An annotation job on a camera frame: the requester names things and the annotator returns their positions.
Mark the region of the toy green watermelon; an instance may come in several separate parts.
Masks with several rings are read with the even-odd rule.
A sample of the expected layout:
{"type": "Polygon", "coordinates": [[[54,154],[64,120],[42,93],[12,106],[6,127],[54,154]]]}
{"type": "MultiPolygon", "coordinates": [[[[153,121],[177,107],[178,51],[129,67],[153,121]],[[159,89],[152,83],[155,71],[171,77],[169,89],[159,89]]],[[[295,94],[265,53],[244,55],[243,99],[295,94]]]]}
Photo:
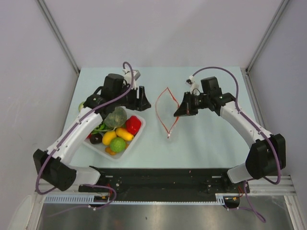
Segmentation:
{"type": "Polygon", "coordinates": [[[98,125],[96,128],[94,128],[91,133],[92,134],[103,133],[103,132],[108,132],[111,129],[112,128],[108,127],[104,122],[102,122],[100,125],[98,125]]]}

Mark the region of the clear zip top bag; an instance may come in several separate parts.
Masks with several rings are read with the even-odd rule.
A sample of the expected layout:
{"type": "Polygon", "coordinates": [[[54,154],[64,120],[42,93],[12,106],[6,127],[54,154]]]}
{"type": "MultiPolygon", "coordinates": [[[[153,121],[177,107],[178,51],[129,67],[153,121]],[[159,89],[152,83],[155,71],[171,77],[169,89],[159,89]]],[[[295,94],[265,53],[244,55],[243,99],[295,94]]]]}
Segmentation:
{"type": "Polygon", "coordinates": [[[156,117],[166,132],[166,138],[170,139],[179,120],[179,117],[174,116],[174,112],[179,108],[179,103],[169,87],[159,94],[154,107],[156,117]]]}

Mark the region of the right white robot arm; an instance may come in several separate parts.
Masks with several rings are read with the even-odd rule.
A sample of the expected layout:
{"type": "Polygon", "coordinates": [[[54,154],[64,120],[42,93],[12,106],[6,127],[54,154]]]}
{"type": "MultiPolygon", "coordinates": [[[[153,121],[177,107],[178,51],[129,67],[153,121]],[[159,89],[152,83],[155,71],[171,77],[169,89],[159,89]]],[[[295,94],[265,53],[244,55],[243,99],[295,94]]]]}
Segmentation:
{"type": "Polygon", "coordinates": [[[198,84],[194,77],[187,81],[190,91],[184,93],[183,101],[174,116],[192,116],[200,109],[210,109],[227,121],[244,139],[249,153],[244,163],[227,171],[221,180],[226,192],[233,192],[239,182],[261,179],[271,173],[280,173],[286,166],[286,144],[281,134],[272,134],[248,117],[239,107],[231,93],[223,93],[216,77],[201,80],[202,92],[196,94],[198,84]]]}

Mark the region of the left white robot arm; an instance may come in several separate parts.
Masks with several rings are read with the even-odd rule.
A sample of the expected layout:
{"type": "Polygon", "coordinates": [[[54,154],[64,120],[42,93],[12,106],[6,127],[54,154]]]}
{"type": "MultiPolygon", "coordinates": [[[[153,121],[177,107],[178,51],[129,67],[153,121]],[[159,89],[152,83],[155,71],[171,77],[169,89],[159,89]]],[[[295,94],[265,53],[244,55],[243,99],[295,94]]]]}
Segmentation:
{"type": "Polygon", "coordinates": [[[43,179],[61,191],[74,184],[89,184],[95,191],[102,191],[106,180],[98,170],[88,166],[74,168],[70,162],[88,135],[99,126],[115,108],[144,111],[151,108],[145,88],[137,86],[138,70],[125,70],[124,75],[108,74],[84,102],[83,108],[71,126],[46,150],[33,153],[37,178],[43,179]]]}

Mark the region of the toy green cabbage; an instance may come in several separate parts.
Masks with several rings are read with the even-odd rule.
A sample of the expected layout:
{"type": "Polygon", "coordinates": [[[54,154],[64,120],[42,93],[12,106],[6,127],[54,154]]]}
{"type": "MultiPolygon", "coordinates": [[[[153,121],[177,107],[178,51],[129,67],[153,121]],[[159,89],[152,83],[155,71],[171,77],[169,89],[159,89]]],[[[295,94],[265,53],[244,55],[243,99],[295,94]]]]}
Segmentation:
{"type": "Polygon", "coordinates": [[[78,106],[79,112],[83,109],[83,107],[84,107],[84,102],[81,102],[78,106]]]}

